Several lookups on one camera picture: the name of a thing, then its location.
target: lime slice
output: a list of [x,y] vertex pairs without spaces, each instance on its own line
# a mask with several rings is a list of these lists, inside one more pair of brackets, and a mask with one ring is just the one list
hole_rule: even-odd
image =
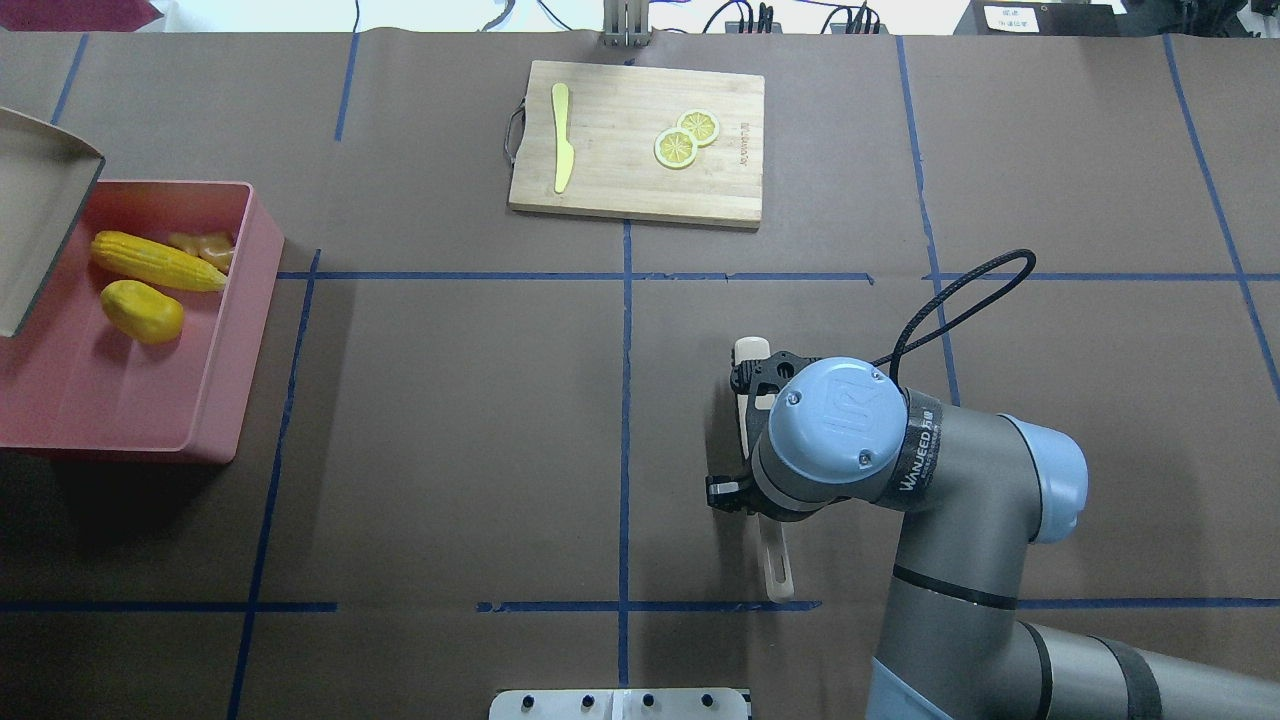
[[719,120],[707,110],[687,110],[676,122],[676,127],[687,129],[699,147],[707,147],[719,137]]
[[687,168],[698,158],[698,140],[685,128],[667,128],[653,142],[653,154],[664,168]]

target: maroon cloth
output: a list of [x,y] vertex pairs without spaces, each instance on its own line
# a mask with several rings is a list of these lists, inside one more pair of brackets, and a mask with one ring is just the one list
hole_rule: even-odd
[[161,15],[147,0],[0,0],[0,27],[133,32]]

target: cutting board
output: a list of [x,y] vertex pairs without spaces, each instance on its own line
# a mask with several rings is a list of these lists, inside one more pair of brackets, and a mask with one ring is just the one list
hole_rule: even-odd
[[[568,141],[575,151],[563,193],[554,188],[557,82],[570,90]],[[691,165],[662,167],[654,141],[694,108],[719,119],[719,137],[700,147]],[[508,199],[516,210],[760,227],[760,76],[535,60],[525,114]]]

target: pink plastic box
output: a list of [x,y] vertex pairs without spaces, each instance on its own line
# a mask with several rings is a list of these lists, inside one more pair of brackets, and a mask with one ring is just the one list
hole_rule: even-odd
[[[90,241],[104,229],[157,242],[170,232],[228,232],[236,255],[227,288],[159,288],[182,302],[182,336],[134,342],[99,304],[101,290],[120,279],[90,263]],[[284,236],[246,183],[100,182],[27,324],[0,337],[0,447],[229,462],[283,247]]]

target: white mounting plate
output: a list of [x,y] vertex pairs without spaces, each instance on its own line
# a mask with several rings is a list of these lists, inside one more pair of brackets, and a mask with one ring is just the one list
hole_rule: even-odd
[[751,720],[750,697],[731,688],[506,691],[489,720]]

